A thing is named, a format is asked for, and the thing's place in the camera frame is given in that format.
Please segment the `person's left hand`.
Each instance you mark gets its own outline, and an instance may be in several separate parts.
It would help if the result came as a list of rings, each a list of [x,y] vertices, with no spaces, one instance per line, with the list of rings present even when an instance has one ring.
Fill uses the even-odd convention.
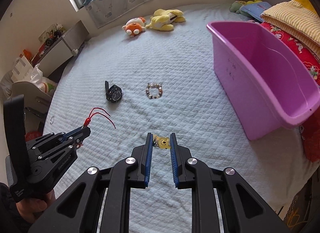
[[[50,191],[42,199],[23,199],[20,202],[16,203],[16,208],[20,216],[27,221],[28,223],[34,223],[40,215],[50,207],[53,202],[55,202],[55,192],[54,190]]]

